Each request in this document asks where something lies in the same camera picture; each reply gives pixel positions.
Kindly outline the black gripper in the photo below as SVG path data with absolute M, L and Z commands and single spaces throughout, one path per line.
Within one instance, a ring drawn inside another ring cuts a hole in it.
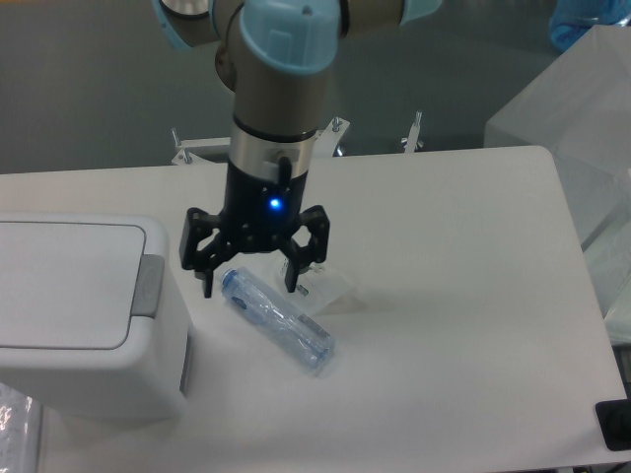
M 326 259 L 330 222 L 315 205 L 300 213 L 307 176 L 273 182 L 252 176 L 229 163 L 222 212 L 212 215 L 192 207 L 186 211 L 180 244 L 181 268 L 193 271 L 205 299 L 213 292 L 215 270 L 237 253 L 281 250 L 288 260 L 285 287 L 295 292 L 299 275 Z M 306 245 L 294 239 L 309 233 Z

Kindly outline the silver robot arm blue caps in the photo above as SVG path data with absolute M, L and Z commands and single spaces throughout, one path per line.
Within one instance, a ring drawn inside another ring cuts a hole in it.
M 179 246 L 184 270 L 213 289 L 235 255 L 282 252 L 285 285 L 325 260 L 330 222 L 304 208 L 330 68 L 341 39 L 435 13 L 436 1 L 157 1 L 176 47 L 216 43 L 215 69 L 234 95 L 223 208 L 187 211 Z

